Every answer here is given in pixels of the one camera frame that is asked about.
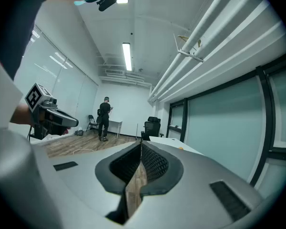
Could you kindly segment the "black office chair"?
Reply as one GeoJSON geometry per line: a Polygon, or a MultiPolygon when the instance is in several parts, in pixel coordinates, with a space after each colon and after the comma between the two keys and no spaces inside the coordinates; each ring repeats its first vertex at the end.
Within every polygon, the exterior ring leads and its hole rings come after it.
{"type": "Polygon", "coordinates": [[[163,137],[164,134],[160,133],[161,119],[150,116],[148,120],[144,122],[144,131],[141,132],[141,141],[150,141],[150,137],[163,137]]]}

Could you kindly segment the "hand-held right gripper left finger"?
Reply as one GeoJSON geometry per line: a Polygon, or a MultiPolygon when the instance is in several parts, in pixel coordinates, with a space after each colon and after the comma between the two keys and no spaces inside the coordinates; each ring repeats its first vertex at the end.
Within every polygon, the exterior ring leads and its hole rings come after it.
{"type": "Polygon", "coordinates": [[[112,155],[121,156],[138,146],[130,142],[100,151],[48,158],[41,146],[33,146],[42,184],[54,208],[41,219],[41,229],[141,229],[134,217],[118,223],[119,213],[126,216],[125,199],[105,190],[96,177],[96,166],[112,155]]]}

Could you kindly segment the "small white table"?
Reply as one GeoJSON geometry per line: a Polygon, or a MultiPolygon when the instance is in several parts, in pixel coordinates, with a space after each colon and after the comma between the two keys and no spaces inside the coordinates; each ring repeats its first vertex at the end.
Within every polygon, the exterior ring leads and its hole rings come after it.
{"type": "Polygon", "coordinates": [[[109,119],[109,131],[115,133],[115,137],[119,138],[122,128],[122,120],[109,119]]]}

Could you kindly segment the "person's black shirt torso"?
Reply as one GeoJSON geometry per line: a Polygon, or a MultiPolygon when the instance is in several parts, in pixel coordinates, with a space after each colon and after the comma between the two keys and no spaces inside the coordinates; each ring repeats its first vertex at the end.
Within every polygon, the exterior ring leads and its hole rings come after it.
{"type": "Polygon", "coordinates": [[[45,0],[0,0],[0,63],[13,79],[45,0]]]}

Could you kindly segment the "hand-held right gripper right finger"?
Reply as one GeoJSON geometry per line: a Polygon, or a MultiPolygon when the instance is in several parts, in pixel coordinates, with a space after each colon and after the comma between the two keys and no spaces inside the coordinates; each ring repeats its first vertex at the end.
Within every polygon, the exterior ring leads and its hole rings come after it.
{"type": "Polygon", "coordinates": [[[233,221],[210,184],[223,181],[249,207],[261,195],[245,180],[204,155],[153,143],[178,158],[184,167],[180,181],[165,195],[145,196],[125,223],[129,229],[218,229],[233,221]]]}

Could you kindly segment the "black folding chair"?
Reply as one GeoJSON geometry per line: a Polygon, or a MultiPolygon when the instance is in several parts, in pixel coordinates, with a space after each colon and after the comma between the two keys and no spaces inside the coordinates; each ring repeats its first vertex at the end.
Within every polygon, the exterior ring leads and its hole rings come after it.
{"type": "Polygon", "coordinates": [[[91,115],[91,114],[88,115],[88,119],[89,119],[89,123],[88,123],[86,131],[88,131],[88,129],[90,129],[90,130],[98,129],[99,124],[96,123],[93,115],[91,115]]]}

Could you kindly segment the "white ceiling pipe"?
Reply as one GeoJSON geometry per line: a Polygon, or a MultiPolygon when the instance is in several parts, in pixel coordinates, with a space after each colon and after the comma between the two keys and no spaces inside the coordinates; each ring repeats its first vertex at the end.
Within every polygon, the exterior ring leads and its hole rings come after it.
{"type": "MultiPolygon", "coordinates": [[[[210,27],[210,25],[215,21],[215,19],[219,16],[221,11],[225,8],[225,6],[229,3],[230,0],[213,0],[212,4],[209,6],[208,10],[205,12],[193,32],[191,33],[189,39],[181,48],[184,52],[190,53],[190,50],[197,43],[201,36],[206,32],[206,30],[210,27]]],[[[151,102],[153,99],[157,98],[159,94],[159,88],[163,86],[166,79],[171,75],[171,73],[175,70],[177,65],[182,62],[182,60],[186,56],[177,53],[175,59],[169,65],[168,69],[160,79],[159,83],[155,86],[154,90],[150,93],[148,101],[151,102]]]]}
{"type": "Polygon", "coordinates": [[[286,53],[286,29],[280,21],[239,52],[220,60],[213,55],[195,66],[167,93],[160,102],[173,102],[219,86],[242,76],[286,53]]]}
{"type": "MultiPolygon", "coordinates": [[[[201,36],[201,39],[192,47],[190,54],[194,54],[196,57],[204,60],[227,39],[262,2],[264,2],[264,0],[230,0],[203,36],[201,36]]],[[[185,57],[166,79],[163,86],[158,89],[159,94],[157,98],[152,101],[157,100],[174,84],[181,73],[185,72],[185,68],[191,61],[200,63],[191,57],[185,57]]]]}

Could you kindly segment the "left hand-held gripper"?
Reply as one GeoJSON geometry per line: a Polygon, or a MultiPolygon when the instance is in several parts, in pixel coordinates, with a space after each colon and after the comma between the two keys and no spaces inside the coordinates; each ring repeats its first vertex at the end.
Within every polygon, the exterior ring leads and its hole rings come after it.
{"type": "Polygon", "coordinates": [[[57,107],[57,99],[41,84],[35,83],[25,97],[33,126],[27,139],[42,140],[47,135],[61,135],[61,126],[77,127],[79,121],[57,107]]]}

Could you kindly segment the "white pipe bracket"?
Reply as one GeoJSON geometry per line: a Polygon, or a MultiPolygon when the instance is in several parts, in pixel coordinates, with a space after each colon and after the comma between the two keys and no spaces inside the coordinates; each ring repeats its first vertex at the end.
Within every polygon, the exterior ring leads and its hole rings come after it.
{"type": "MultiPolygon", "coordinates": [[[[187,40],[189,39],[188,37],[185,37],[185,36],[181,36],[181,35],[178,35],[178,38],[180,38],[181,40],[183,40],[184,42],[187,42],[187,40]]],[[[177,52],[186,56],[186,57],[191,57],[193,59],[195,59],[196,61],[199,61],[199,62],[204,62],[203,59],[199,58],[199,57],[196,57],[194,54],[190,54],[190,53],[187,53],[187,52],[184,52],[182,49],[179,49],[178,48],[178,45],[177,45],[177,40],[176,40],[176,36],[174,34],[174,40],[175,40],[175,44],[176,44],[176,48],[177,48],[177,52]]]]}

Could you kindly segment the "white air vent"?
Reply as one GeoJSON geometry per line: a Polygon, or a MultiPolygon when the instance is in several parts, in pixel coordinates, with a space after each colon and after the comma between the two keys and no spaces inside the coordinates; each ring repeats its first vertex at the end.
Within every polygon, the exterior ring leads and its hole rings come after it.
{"type": "Polygon", "coordinates": [[[112,75],[121,75],[124,76],[125,72],[123,70],[110,70],[110,69],[105,69],[106,74],[112,74],[112,75]]]}

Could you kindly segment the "black-framed frosted window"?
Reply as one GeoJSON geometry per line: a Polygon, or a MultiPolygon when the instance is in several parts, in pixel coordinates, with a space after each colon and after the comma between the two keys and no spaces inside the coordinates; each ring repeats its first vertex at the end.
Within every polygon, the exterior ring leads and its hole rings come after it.
{"type": "Polygon", "coordinates": [[[214,159],[263,197],[286,185],[286,54],[170,105],[166,136],[214,159]]]}

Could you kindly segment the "large white desk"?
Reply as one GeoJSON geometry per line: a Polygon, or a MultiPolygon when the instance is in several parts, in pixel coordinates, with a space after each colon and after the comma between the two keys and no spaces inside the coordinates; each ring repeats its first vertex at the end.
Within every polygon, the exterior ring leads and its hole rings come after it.
{"type": "Polygon", "coordinates": [[[189,147],[188,145],[184,144],[180,140],[177,140],[176,138],[164,138],[164,137],[151,136],[150,141],[155,142],[155,143],[159,143],[159,144],[172,146],[175,148],[186,150],[188,152],[197,153],[197,154],[202,155],[202,153],[200,153],[200,152],[196,151],[195,149],[189,147]]]}

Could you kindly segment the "person's left forearm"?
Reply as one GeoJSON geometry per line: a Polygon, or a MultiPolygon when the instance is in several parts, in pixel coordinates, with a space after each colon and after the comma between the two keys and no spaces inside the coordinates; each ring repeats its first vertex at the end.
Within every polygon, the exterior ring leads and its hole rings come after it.
{"type": "Polygon", "coordinates": [[[10,123],[33,126],[34,122],[27,104],[19,104],[16,107],[10,119],[10,123]]]}

